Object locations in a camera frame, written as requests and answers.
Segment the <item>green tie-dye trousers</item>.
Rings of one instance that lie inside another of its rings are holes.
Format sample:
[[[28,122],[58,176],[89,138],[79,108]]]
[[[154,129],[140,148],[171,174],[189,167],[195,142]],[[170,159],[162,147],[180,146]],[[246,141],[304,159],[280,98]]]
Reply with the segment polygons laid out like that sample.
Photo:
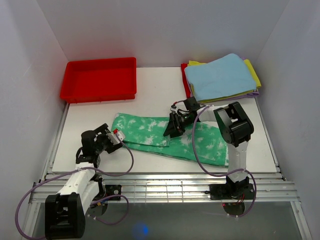
[[[122,131],[125,135],[125,144],[133,150],[195,162],[192,145],[193,126],[187,126],[183,135],[171,138],[163,136],[168,122],[167,117],[142,117],[117,113],[111,128]],[[194,141],[202,164],[228,166],[227,144],[217,127],[196,123]]]

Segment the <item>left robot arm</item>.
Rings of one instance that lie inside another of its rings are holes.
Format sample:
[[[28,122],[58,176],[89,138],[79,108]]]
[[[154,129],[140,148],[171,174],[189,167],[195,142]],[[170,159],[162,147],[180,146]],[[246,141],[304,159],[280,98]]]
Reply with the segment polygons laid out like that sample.
[[[81,134],[81,147],[75,157],[76,172],[56,194],[45,200],[46,239],[79,239],[84,235],[85,213],[91,202],[106,195],[103,179],[96,171],[100,155],[120,149],[124,139],[121,131],[110,131],[106,123]]]

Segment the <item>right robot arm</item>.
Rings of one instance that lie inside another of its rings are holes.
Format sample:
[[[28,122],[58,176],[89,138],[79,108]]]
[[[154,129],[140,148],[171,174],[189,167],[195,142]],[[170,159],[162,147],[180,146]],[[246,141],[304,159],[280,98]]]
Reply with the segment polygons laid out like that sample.
[[[224,184],[211,184],[205,192],[211,200],[239,201],[254,200],[257,185],[254,177],[247,170],[247,147],[254,126],[239,102],[224,106],[204,105],[195,97],[183,100],[186,113],[180,114],[175,104],[171,106],[168,125],[163,136],[176,138],[182,136],[186,127],[195,126],[197,122],[217,122],[220,134],[227,144],[228,170],[223,174]]]

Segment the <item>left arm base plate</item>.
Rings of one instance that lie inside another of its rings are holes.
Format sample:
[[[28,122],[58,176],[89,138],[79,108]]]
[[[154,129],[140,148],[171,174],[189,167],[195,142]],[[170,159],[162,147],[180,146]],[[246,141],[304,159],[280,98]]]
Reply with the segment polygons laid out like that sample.
[[[105,197],[120,195],[122,193],[122,185],[120,184],[105,184],[99,187],[99,193],[94,200],[100,200]]]

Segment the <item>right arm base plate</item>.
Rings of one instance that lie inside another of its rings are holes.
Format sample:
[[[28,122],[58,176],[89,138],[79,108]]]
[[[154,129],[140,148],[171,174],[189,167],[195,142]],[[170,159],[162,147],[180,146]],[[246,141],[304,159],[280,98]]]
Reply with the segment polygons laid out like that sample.
[[[251,183],[239,189],[231,189],[227,184],[210,184],[204,193],[210,195],[211,200],[253,200],[256,191]]]

